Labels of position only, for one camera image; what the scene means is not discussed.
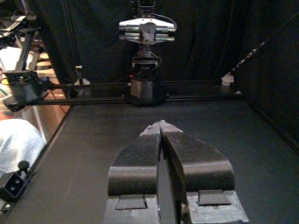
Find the black knob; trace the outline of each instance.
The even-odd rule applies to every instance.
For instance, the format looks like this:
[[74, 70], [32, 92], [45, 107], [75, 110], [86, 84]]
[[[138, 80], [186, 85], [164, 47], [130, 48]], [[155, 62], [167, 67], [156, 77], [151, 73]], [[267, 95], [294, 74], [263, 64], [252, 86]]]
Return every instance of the black knob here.
[[19, 165], [17, 165], [20, 172], [27, 173], [27, 172], [28, 172], [28, 169], [29, 169], [29, 166], [31, 166], [31, 164], [29, 164], [28, 161], [25, 161], [25, 160], [21, 161], [21, 162], [19, 163]]

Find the black table surface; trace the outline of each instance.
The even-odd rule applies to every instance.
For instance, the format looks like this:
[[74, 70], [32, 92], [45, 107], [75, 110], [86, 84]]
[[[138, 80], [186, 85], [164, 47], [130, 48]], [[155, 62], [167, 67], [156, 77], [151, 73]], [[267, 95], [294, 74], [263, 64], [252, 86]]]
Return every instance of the black table surface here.
[[246, 101], [172, 101], [72, 108], [5, 223], [102, 223], [108, 167], [146, 127], [166, 120], [232, 163], [250, 223], [299, 221], [299, 157]]

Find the gripper jaw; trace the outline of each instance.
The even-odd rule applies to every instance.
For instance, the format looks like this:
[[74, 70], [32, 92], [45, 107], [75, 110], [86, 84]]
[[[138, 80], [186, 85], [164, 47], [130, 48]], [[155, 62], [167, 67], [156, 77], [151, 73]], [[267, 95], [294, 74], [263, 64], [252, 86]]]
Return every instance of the gripper jaw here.
[[248, 223], [230, 161], [166, 121], [147, 127], [111, 165], [104, 223], [160, 223], [162, 152], [170, 171], [176, 224]]

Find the black backdrop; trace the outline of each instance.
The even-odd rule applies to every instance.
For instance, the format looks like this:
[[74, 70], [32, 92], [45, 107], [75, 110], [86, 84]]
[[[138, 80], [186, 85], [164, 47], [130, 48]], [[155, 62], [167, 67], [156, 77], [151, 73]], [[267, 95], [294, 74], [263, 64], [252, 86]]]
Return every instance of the black backdrop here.
[[[60, 77], [74, 75], [74, 56], [67, 40], [62, 0], [28, 1], [43, 25], [43, 36]], [[70, 11], [84, 76], [92, 82], [114, 81], [131, 74], [138, 44], [122, 42], [118, 24], [132, 19], [127, 0], [76, 0]], [[248, 1], [163, 0], [156, 12], [172, 18], [176, 41], [154, 47], [163, 58], [168, 81], [218, 79], [239, 57]]]
[[[63, 13], [66, 0], [27, 1], [60, 82], [76, 80], [75, 56]], [[118, 39], [118, 23], [132, 18], [127, 0], [76, 0], [70, 12], [83, 75], [94, 83], [131, 74], [136, 44]], [[168, 81], [215, 80], [299, 11], [299, 0], [163, 0], [156, 12], [179, 25], [176, 41], [156, 45]], [[299, 140], [299, 17], [238, 71], [238, 88]]]
[[[298, 13], [299, 1], [250, 1], [240, 56]], [[239, 69], [238, 87], [282, 130], [299, 141], [299, 16]]]

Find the white cloth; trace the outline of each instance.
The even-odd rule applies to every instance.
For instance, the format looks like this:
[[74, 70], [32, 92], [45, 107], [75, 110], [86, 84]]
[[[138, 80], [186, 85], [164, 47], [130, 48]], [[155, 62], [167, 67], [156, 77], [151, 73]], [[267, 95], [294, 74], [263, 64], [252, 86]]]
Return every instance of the white cloth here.
[[21, 119], [0, 122], [0, 177], [17, 171], [17, 164], [25, 160], [29, 164], [39, 157], [45, 142], [39, 130]]

